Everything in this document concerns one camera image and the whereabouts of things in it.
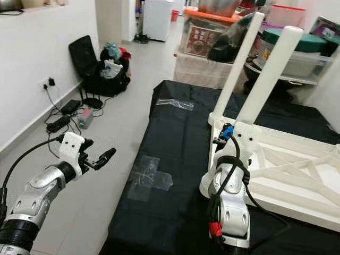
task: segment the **electrical outlet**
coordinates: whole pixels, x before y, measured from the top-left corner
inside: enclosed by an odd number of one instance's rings
[[[42,91],[45,91],[45,90],[44,90],[44,85],[45,85],[45,84],[48,86],[48,79],[49,79],[49,77],[44,78],[44,79],[42,79],[42,80],[38,83],[39,88],[40,88]]]

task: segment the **blue connector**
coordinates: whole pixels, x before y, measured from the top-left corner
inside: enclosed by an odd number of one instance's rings
[[[234,133],[234,127],[229,126],[225,131],[222,132],[222,135],[225,137],[225,139],[229,139],[230,136],[228,135],[229,133],[233,134]]]

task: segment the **white refrigerator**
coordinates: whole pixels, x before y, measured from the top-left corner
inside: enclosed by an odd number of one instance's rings
[[[173,0],[145,0],[143,34],[153,40],[166,41],[173,5]]]

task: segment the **clear tape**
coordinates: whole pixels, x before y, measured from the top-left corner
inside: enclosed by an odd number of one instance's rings
[[[158,99],[156,105],[172,105],[180,109],[185,109],[188,111],[193,111],[194,104],[185,101],[179,101],[175,99]]]
[[[129,182],[129,199],[147,202],[152,188],[169,191],[174,184],[171,174],[157,171],[159,158],[141,156],[132,167]]]

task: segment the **green lid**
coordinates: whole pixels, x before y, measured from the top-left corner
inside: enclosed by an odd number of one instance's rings
[[[275,44],[280,37],[282,29],[269,28],[263,32],[262,40]],[[314,35],[305,33],[299,44],[297,45],[295,51],[297,52],[320,52],[322,48],[326,45],[326,41]]]

